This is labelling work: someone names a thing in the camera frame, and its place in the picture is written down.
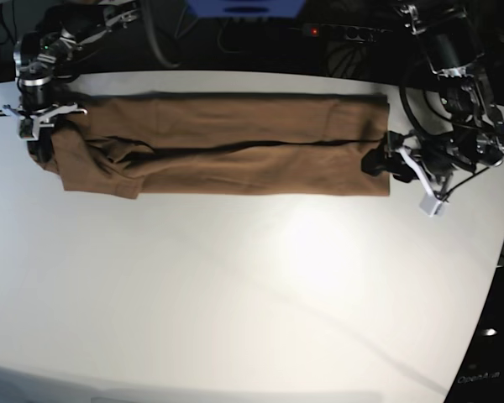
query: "brown cloth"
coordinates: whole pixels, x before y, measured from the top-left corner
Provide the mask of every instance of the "brown cloth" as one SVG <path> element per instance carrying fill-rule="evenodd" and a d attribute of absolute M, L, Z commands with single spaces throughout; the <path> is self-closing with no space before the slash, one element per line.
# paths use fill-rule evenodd
<path fill-rule="evenodd" d="M 84 103 L 51 136 L 66 191 L 387 196 L 361 172 L 387 129 L 384 97 L 168 95 Z"/>

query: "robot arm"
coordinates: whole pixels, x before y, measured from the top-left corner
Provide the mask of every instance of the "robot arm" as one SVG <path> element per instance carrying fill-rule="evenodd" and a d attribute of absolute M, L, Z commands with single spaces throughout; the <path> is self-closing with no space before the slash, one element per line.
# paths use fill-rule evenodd
<path fill-rule="evenodd" d="M 66 18 L 60 19 L 59 30 L 46 32 L 47 29 L 41 29 L 26 34 L 15 47 L 16 81 L 21 103 L 18 108 L 5 105 L 0 110 L 0 117 L 18 118 L 18 135 L 25 141 L 38 142 L 43 133 L 52 130 L 60 115 L 86 113 L 75 103 L 56 103 L 55 82 L 67 81 L 59 76 L 60 68 L 72 61 L 86 44 L 126 27 L 141 16 L 137 1 L 118 6 L 68 4 L 60 11 Z"/>
<path fill-rule="evenodd" d="M 432 217 L 442 212 L 458 187 L 449 187 L 455 170 L 469 171 L 474 177 L 483 172 L 476 172 L 478 164 L 487 170 L 502 163 L 504 119 L 494 102 L 480 61 L 483 50 L 465 8 L 444 0 L 399 2 L 393 7 L 404 16 L 423 52 L 400 85 L 402 105 L 414 129 L 408 135 L 389 132 L 380 147 L 365 156 L 362 169 L 370 175 L 387 171 L 404 182 L 420 180 L 426 192 L 421 208 Z M 450 132 L 429 133 L 411 110 L 407 83 L 421 63 L 428 64 L 438 79 L 442 104 L 451 114 Z"/>

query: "white tabletop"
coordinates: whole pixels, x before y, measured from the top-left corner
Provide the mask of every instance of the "white tabletop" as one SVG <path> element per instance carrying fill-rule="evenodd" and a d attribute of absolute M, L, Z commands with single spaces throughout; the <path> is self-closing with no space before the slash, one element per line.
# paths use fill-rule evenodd
<path fill-rule="evenodd" d="M 382 92 L 389 128 L 409 129 L 395 87 L 357 81 L 174 71 L 76 88 Z M 0 106 L 17 98 L 0 85 Z M 131 401 L 124 389 L 186 403 L 442 402 L 501 250 L 504 164 L 444 217 L 426 217 L 422 196 L 397 181 L 387 198 L 65 193 L 2 119 L 0 366 Z"/>

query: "brown fabric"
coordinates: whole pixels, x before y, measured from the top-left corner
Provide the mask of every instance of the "brown fabric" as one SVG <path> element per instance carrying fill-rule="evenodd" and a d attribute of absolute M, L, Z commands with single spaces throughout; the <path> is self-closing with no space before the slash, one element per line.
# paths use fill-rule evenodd
<path fill-rule="evenodd" d="M 70 115 L 43 165 L 67 191 L 387 196 L 360 170 L 387 128 L 383 97 L 107 98 Z"/>

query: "blue object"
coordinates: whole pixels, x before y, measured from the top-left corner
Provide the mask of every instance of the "blue object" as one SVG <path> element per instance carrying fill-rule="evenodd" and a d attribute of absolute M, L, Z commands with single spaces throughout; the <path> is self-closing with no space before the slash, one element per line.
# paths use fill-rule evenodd
<path fill-rule="evenodd" d="M 306 0 L 187 0 L 200 18 L 295 18 Z"/>

